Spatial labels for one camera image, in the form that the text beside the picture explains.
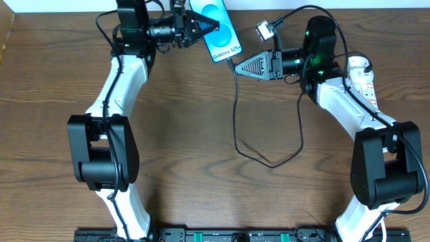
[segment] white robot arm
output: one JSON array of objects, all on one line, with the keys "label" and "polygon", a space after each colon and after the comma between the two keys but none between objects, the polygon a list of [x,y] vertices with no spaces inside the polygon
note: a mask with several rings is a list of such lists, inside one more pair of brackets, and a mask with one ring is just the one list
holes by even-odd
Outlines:
[{"label": "white robot arm", "polygon": [[[68,123],[75,176],[106,203],[121,238],[146,238],[150,229],[150,216],[134,185],[139,154],[128,118],[155,52],[167,44],[187,48],[219,28],[219,22],[185,10],[185,1],[170,3],[171,15],[150,19],[144,0],[117,0],[122,37],[110,42],[114,57],[109,76],[85,115],[72,115]],[[90,141],[106,138],[110,147],[91,146]]]},{"label": "white robot arm", "polygon": [[[270,24],[263,21],[257,25],[261,39],[273,38],[275,34],[264,33],[275,33],[286,17],[306,7],[325,11],[308,5]],[[336,238],[327,241],[358,242],[372,237],[381,214],[422,192],[428,182],[422,167],[419,129],[412,122],[398,123],[379,111],[370,60],[349,57],[345,67],[348,78],[343,77],[343,71],[334,62],[335,30],[339,26],[325,12],[330,17],[315,16],[309,20],[302,48],[280,50],[275,42],[273,50],[243,60],[234,70],[238,75],[262,81],[299,75],[302,91],[330,112],[354,140],[351,185],[355,195],[335,221]],[[347,50],[342,33],[341,37]],[[418,158],[412,157],[413,151],[405,143],[413,143]],[[397,153],[397,158],[385,162],[383,152]]]}]

